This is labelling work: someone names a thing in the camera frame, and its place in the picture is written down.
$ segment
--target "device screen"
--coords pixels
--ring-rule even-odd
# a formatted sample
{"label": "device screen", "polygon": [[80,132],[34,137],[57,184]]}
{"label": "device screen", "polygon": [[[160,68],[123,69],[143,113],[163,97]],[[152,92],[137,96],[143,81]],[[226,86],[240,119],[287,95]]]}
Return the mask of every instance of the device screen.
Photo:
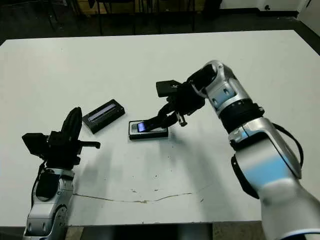
{"label": "device screen", "polygon": [[97,120],[100,116],[104,115],[105,113],[107,113],[109,110],[113,109],[116,105],[115,104],[110,104],[108,106],[106,106],[105,108],[103,108],[102,110],[98,111],[97,113],[93,114],[92,116],[90,116],[88,118],[88,120],[90,122],[93,122],[95,120]]}
{"label": "device screen", "polygon": [[138,133],[149,132],[161,126],[162,118],[155,116],[137,124]]}
{"label": "device screen", "polygon": [[140,122],[137,124],[138,133],[142,133],[146,130],[145,122]]}

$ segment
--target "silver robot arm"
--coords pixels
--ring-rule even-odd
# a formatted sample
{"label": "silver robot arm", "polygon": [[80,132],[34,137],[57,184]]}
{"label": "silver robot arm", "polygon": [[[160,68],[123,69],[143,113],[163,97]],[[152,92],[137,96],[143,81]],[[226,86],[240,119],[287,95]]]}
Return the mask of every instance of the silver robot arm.
{"label": "silver robot arm", "polygon": [[43,159],[32,187],[31,210],[23,234],[24,240],[62,240],[70,199],[73,194],[74,165],[82,147],[100,148],[99,142],[78,140],[82,125],[80,107],[74,108],[61,131],[27,133],[22,139],[30,153]]}
{"label": "silver robot arm", "polygon": [[[157,82],[156,88],[159,97],[168,97],[168,103],[155,117],[163,128],[176,122],[185,126],[184,115],[200,109],[204,99],[210,101],[235,150],[231,166],[242,189],[260,199],[262,226],[268,240],[320,234],[320,202],[299,182],[303,164],[300,144],[284,128],[263,117],[264,109],[253,103],[229,67],[213,60],[184,83]],[[149,124],[151,120],[145,121],[145,126],[159,127]],[[300,163],[278,131],[297,143]]]}

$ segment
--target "electronic device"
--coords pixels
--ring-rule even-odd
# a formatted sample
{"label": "electronic device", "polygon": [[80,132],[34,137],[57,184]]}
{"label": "electronic device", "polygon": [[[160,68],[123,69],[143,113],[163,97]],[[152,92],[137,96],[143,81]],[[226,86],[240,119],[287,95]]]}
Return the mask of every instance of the electronic device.
{"label": "electronic device", "polygon": [[130,121],[129,122],[129,139],[149,139],[149,138],[165,138],[168,137],[168,128],[158,127],[150,131],[144,131],[146,128],[144,121]]}
{"label": "electronic device", "polygon": [[85,115],[82,120],[95,134],[114,120],[125,114],[125,109],[116,100],[112,99],[92,112]]}
{"label": "electronic device", "polygon": [[156,92],[160,98],[176,94],[180,85],[181,83],[175,80],[157,81],[155,83]]}

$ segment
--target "gray floor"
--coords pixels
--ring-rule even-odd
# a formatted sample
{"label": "gray floor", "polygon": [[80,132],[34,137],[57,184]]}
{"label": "gray floor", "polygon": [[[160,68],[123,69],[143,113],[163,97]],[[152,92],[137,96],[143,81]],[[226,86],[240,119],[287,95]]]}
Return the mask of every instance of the gray floor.
{"label": "gray floor", "polygon": [[[22,227],[1,227],[0,240],[19,240]],[[260,221],[69,227],[65,240],[265,240]]]}

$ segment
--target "table surface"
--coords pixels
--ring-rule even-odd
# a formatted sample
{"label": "table surface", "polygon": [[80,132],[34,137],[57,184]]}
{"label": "table surface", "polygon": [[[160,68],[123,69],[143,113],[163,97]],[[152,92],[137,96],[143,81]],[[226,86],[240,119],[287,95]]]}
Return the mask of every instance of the table surface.
{"label": "table surface", "polygon": [[128,138],[129,121],[166,103],[157,81],[183,82],[214,59],[297,137],[301,182],[320,199],[320,57],[294,31],[16,39],[0,47],[0,226],[25,225],[41,163],[21,136],[58,131],[72,108],[84,115],[110,99],[126,114],[95,135],[82,127],[79,139],[101,149],[84,148],[74,167],[70,226],[260,220],[260,201],[242,191],[208,102],[168,138]]}

